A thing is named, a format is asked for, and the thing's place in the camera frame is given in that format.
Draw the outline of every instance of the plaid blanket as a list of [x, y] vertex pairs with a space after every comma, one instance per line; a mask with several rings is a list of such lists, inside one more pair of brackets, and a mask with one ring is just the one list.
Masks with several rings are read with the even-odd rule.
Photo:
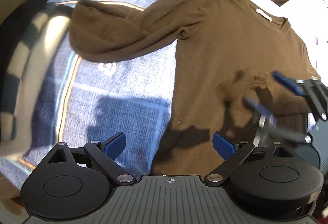
[[[74, 6], [78, 0], [51, 1]], [[99, 1], [145, 8], [156, 0]], [[278, 14], [273, 2], [252, 1]], [[0, 159], [0, 171], [20, 188], [56, 142], [82, 147], [120, 131], [127, 136], [127, 147], [116, 162], [137, 177], [148, 173], [170, 119], [175, 46], [173, 43], [133, 60], [99, 64], [77, 56], [66, 36], [39, 94], [32, 120], [32, 146], [22, 159]]]

